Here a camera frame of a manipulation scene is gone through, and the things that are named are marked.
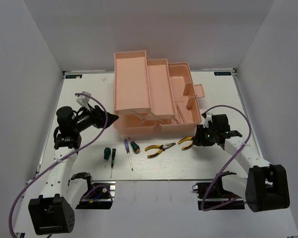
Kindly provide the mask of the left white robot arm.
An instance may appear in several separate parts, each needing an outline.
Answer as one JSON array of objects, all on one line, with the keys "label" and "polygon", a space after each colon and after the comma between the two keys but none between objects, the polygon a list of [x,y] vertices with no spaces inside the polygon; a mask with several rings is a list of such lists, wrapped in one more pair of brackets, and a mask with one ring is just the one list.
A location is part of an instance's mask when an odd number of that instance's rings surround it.
[{"label": "left white robot arm", "polygon": [[75,225],[74,209],[82,197],[94,195],[89,173],[72,174],[81,145],[80,133],[93,126],[107,128],[119,117],[105,113],[99,106],[81,107],[75,112],[64,106],[56,112],[53,168],[38,198],[31,199],[28,210],[37,235],[70,233]]}]

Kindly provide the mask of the pink plastic toolbox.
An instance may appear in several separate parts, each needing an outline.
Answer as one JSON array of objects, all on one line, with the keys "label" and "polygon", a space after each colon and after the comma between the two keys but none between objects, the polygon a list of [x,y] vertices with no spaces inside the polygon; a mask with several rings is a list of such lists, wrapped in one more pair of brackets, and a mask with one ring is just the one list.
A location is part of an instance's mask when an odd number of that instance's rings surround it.
[{"label": "pink plastic toolbox", "polygon": [[194,131],[202,122],[201,84],[189,64],[150,59],[146,51],[115,53],[114,128],[120,135]]}]

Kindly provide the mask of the yellow combination pliers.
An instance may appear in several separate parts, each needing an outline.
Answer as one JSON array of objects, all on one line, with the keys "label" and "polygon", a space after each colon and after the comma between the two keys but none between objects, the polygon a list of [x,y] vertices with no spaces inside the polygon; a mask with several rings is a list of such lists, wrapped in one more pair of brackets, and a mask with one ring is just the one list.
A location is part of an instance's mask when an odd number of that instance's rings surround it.
[{"label": "yellow combination pliers", "polygon": [[147,155],[148,159],[152,159],[157,157],[158,155],[160,155],[163,151],[171,148],[172,146],[174,146],[176,143],[167,143],[167,144],[163,144],[163,145],[150,145],[148,147],[145,148],[145,151],[151,150],[151,149],[157,149],[158,151],[154,154],[151,155]]}]

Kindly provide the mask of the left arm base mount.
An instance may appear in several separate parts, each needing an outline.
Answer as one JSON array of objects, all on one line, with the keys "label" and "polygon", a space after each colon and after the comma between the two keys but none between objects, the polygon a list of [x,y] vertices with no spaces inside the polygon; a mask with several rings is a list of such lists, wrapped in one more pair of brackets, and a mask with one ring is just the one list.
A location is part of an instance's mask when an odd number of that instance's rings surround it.
[{"label": "left arm base mount", "polygon": [[115,197],[116,182],[115,181],[96,181],[92,183],[94,187],[98,187],[91,195],[83,199],[76,207],[80,210],[109,210],[112,207],[112,199]]}]

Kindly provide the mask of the thin green precision screwdriver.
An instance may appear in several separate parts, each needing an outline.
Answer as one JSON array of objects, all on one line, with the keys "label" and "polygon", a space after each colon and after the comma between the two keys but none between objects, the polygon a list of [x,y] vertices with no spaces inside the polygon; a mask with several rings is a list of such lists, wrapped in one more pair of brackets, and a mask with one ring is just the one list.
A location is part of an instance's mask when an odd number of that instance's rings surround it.
[{"label": "thin green precision screwdriver", "polygon": [[114,163],[115,163],[115,155],[116,155],[116,149],[113,148],[112,149],[112,155],[111,155],[111,174],[110,174],[110,178],[112,178],[112,174],[113,174],[113,168],[114,168]]}]

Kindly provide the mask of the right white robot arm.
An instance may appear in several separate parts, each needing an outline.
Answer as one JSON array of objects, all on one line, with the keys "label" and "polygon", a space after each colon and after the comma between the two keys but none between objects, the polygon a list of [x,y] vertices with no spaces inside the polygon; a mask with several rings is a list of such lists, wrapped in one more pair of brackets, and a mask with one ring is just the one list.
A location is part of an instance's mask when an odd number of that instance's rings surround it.
[{"label": "right white robot arm", "polygon": [[286,169],[259,156],[237,130],[231,130],[227,115],[203,114],[204,124],[197,126],[193,144],[220,146],[231,158],[220,169],[205,191],[202,201],[214,190],[221,198],[233,193],[242,198],[251,211],[286,209],[290,195]]}]

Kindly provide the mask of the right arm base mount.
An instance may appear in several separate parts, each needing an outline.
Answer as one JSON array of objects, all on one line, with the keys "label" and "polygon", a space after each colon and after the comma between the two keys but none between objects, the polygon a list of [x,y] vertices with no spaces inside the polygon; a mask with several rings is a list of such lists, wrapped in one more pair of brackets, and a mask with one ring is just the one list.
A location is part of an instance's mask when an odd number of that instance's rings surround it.
[{"label": "right arm base mount", "polygon": [[[196,193],[197,195],[198,209],[201,211],[202,200],[210,184],[210,182],[197,182],[192,186],[192,192]],[[225,190],[220,192],[218,189],[212,188],[204,203],[204,209],[209,209],[214,206],[224,204],[227,201],[233,200],[235,197],[238,199],[226,206],[216,208],[216,210],[244,210],[246,202],[231,192]]]}]

